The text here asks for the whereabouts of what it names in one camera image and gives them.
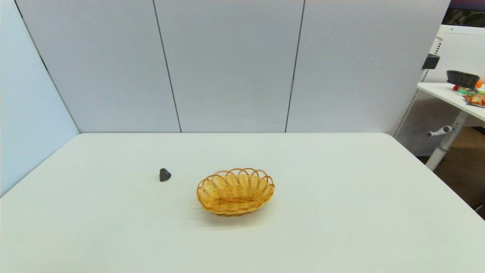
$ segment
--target gray wall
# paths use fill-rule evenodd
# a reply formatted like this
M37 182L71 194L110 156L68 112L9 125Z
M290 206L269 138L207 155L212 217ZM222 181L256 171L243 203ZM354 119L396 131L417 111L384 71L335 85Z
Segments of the gray wall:
M79 132L14 0L2 0L0 10L2 195Z
M19 6L82 132L178 132L179 117L183 132L390 133L448 2Z

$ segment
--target wicker basket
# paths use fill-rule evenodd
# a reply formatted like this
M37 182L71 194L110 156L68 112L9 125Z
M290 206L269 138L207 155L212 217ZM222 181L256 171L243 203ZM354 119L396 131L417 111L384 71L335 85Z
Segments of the wicker basket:
M235 216L259 209L271 199L274 190L273 179L263 170L232 169L200 181L197 198L208 211Z

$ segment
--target white table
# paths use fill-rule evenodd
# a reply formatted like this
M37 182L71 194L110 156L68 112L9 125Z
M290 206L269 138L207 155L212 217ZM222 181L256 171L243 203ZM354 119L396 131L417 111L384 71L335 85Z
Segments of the white table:
M441 162L441 160L444 158L446 153L450 150L453 141L460 134L463 125L465 125L470 115L485 121L485 108L468 105L463 97L458 96L456 92L453 91L452 84L418 83L418 89L430 95L433 95L438 99L447 102L461 110L456 117L456 120L453 122L453 131L448 133L443 138L439 146L435 149L433 154L431 154L431 157L426 162L426 166L434 171L438 164Z
M237 167L271 201L204 211L198 182ZM82 134L0 201L2 273L485 268L485 221L385 134Z

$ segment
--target white pegboard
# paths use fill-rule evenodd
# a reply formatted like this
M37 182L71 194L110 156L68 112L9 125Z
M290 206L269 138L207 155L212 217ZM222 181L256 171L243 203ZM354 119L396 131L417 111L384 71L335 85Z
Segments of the white pegboard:
M447 70L485 78L485 29L442 25L430 53L440 56L435 69L426 69L421 82L445 83ZM395 131L395 138L414 155L430 155L444 136L426 133L451 124L459 110L422 91L416 91Z
M441 26L430 53L440 60L424 72L422 82L445 83L447 70L472 73L485 78L485 28Z

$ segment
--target small rock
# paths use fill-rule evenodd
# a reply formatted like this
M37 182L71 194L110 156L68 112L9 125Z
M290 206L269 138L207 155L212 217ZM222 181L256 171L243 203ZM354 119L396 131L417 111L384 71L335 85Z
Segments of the small rock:
M167 181L168 179L170 179L170 176L172 175L167 171L167 169L160 169L160 181Z

